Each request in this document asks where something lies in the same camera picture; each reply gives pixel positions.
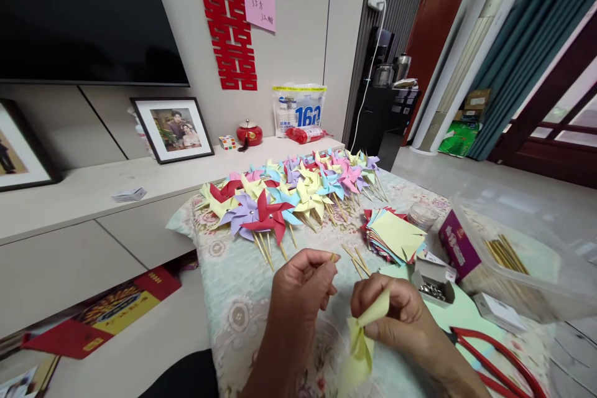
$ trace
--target green curtain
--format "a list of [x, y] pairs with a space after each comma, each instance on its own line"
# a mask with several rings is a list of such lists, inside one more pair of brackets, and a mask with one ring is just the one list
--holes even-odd
[[473, 87], [491, 89], [468, 157], [487, 159], [502, 131], [595, 0], [517, 0]]

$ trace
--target colored paper square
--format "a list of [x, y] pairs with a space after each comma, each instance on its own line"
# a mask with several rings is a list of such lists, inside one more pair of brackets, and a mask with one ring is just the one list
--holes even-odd
[[275, 32], [275, 0], [244, 0], [247, 21]]

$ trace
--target purple box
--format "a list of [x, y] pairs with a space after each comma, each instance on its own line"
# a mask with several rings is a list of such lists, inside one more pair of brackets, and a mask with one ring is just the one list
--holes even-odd
[[440, 241], [458, 271], [460, 283], [471, 271], [481, 264], [477, 251], [468, 239], [454, 210], [451, 210], [439, 231]]

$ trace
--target picture frame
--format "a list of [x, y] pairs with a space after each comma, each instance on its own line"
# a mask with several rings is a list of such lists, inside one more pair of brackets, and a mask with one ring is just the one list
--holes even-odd
[[196, 98], [131, 98], [131, 103], [160, 165], [214, 154]]
[[17, 103], [0, 98], [0, 192], [62, 180]]

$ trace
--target television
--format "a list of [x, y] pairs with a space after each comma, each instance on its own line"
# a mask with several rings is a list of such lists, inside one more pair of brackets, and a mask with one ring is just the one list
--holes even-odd
[[162, 0], [0, 0], [0, 83], [188, 86]]

